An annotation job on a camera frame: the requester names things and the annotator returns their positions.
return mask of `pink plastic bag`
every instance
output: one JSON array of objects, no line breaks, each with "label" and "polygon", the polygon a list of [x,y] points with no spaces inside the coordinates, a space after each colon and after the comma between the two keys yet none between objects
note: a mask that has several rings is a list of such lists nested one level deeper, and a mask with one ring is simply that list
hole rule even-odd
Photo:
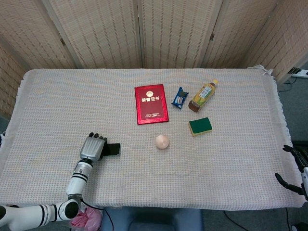
[{"label": "pink plastic bag", "polygon": [[72,219],[71,224],[76,228],[84,228],[87,231],[97,231],[102,222],[102,213],[99,210],[86,207],[85,211],[79,211]]}]

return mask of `white tablecloth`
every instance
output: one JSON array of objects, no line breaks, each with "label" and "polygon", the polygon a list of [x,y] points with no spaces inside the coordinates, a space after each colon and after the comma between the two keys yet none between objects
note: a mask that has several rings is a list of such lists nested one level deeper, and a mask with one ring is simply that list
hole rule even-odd
[{"label": "white tablecloth", "polygon": [[[221,210],[299,207],[278,172],[300,184],[276,85],[259,69],[40,69],[25,74],[0,150],[0,204],[66,200],[79,151],[90,132],[121,143],[121,155],[93,166],[84,200],[101,206]],[[188,108],[217,78],[198,113]],[[137,125],[134,87],[164,84],[169,122]],[[180,110],[179,87],[189,92]],[[208,117],[213,130],[193,137],[188,121]],[[155,137],[170,146],[158,150]]]}]

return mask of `plastic bottle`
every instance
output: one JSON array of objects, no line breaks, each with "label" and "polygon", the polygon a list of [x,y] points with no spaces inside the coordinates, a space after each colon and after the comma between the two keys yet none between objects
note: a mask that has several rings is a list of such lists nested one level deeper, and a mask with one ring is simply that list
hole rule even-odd
[{"label": "plastic bottle", "polygon": [[189,102],[188,107],[194,112],[198,112],[199,109],[206,103],[206,101],[208,101],[208,99],[211,98],[211,96],[214,94],[217,84],[217,79],[214,79],[211,83],[205,84]]}]

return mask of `woven screen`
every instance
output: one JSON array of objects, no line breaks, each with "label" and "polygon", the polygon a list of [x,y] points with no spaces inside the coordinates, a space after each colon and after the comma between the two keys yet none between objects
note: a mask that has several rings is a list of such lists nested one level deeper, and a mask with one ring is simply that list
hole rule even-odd
[{"label": "woven screen", "polygon": [[51,0],[85,68],[140,68],[132,0]]},{"label": "woven screen", "polygon": [[277,0],[224,1],[203,68],[237,68]]},{"label": "woven screen", "polygon": [[196,68],[221,0],[142,0],[145,68]]},{"label": "woven screen", "polygon": [[273,68],[276,80],[283,82],[286,73],[308,52],[308,1],[282,1],[250,48],[243,67],[261,64]]},{"label": "woven screen", "polygon": [[31,68],[73,68],[33,0],[0,1],[0,36]]},{"label": "woven screen", "polygon": [[11,117],[17,90],[26,70],[0,46],[0,114]]}]

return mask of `yellow sponge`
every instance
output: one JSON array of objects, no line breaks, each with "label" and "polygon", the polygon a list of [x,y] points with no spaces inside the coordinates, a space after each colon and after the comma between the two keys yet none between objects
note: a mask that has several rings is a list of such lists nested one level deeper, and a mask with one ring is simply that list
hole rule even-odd
[{"label": "yellow sponge", "polygon": [[212,130],[210,120],[206,118],[189,121],[189,128],[192,136],[201,135]]}]

